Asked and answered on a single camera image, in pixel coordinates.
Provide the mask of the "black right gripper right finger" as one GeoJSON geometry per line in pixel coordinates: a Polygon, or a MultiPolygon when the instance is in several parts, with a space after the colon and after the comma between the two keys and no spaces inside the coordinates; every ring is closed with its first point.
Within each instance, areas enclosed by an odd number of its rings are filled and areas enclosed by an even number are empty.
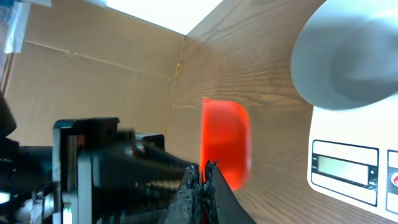
{"type": "Polygon", "coordinates": [[[211,224],[255,224],[243,209],[226,179],[218,168],[217,161],[205,164],[203,190],[203,222],[211,224]]]}

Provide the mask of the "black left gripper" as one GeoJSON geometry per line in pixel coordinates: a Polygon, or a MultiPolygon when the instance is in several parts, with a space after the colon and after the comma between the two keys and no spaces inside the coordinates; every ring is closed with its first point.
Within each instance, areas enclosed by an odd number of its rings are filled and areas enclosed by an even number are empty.
{"type": "Polygon", "coordinates": [[[118,118],[53,126],[52,223],[158,223],[195,163],[159,148],[162,136],[119,129],[118,118]]]}

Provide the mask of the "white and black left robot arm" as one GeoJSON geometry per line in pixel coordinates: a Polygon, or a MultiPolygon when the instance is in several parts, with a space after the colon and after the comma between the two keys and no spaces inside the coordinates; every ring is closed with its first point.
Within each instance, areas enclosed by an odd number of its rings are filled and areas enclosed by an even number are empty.
{"type": "Polygon", "coordinates": [[[117,118],[61,119],[51,146],[10,138],[16,121],[1,101],[2,223],[155,223],[191,162],[161,134],[119,129],[117,118]]]}

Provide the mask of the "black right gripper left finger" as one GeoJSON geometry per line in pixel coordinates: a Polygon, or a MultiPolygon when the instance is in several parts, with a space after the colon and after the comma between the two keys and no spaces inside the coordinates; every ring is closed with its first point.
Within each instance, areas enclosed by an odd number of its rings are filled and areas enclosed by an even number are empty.
{"type": "Polygon", "coordinates": [[[167,210],[169,224],[201,224],[203,220],[203,178],[197,165],[187,167],[177,193],[167,210]]]}

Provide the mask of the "red plastic scoop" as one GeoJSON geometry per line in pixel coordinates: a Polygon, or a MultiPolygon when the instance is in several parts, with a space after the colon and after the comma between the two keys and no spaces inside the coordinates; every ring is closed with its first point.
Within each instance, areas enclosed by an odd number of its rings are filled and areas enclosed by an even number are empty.
{"type": "Polygon", "coordinates": [[[201,112],[200,174],[216,162],[231,190],[244,187],[252,167],[251,120],[246,109],[228,100],[203,100],[201,112]]]}

